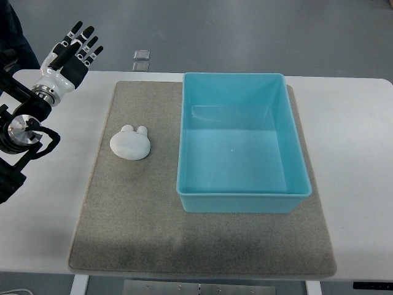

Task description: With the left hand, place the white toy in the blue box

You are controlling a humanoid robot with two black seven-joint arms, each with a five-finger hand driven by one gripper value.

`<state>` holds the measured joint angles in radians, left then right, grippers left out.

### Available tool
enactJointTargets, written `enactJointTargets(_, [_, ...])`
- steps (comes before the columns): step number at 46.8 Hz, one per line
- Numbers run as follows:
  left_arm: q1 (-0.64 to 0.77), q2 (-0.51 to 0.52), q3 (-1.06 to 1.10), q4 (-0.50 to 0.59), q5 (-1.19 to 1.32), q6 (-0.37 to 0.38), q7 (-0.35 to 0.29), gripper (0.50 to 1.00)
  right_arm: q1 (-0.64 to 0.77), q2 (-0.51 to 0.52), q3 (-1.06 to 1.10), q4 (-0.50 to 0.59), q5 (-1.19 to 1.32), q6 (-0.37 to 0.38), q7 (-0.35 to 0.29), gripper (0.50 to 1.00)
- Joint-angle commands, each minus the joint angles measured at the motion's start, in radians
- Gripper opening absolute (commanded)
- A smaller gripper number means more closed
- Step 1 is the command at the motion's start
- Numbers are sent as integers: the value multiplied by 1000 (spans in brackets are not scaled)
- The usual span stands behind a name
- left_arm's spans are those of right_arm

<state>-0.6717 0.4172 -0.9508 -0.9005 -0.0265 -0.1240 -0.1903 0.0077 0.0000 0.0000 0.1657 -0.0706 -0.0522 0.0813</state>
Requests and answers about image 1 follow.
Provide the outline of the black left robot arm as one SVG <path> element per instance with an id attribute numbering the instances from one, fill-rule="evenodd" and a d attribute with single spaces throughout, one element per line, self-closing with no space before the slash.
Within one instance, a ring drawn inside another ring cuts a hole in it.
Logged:
<path id="1" fill-rule="evenodd" d="M 1 52 L 1 90 L 19 102 L 14 112 L 1 105 L 1 151 L 21 154 L 11 165 L 1 160 L 1 202 L 6 202 L 25 182 L 22 173 L 32 160 L 52 152 L 60 142 L 60 135 L 43 126 L 52 108 L 65 94 L 77 89 L 88 73 L 90 65 L 103 51 L 96 47 L 94 27 L 82 27 L 82 22 L 65 35 L 49 53 L 40 71 L 41 78 L 32 89 L 15 80 L 9 70 L 16 64 L 17 53 L 13 49 Z"/>

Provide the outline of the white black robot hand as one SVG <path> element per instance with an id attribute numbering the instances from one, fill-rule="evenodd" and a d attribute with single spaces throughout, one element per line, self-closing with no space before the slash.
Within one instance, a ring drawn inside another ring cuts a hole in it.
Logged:
<path id="1" fill-rule="evenodd" d="M 99 46 L 87 56 L 87 53 L 97 42 L 98 37 L 94 36 L 89 40 L 95 30 L 93 26 L 89 26 L 75 38 L 82 25 L 83 22 L 78 21 L 65 35 L 61 43 L 58 43 L 45 58 L 40 68 L 41 78 L 35 83 L 36 89 L 46 87 L 54 92 L 71 92 L 82 83 L 88 71 L 88 66 L 104 49 L 103 46 Z"/>

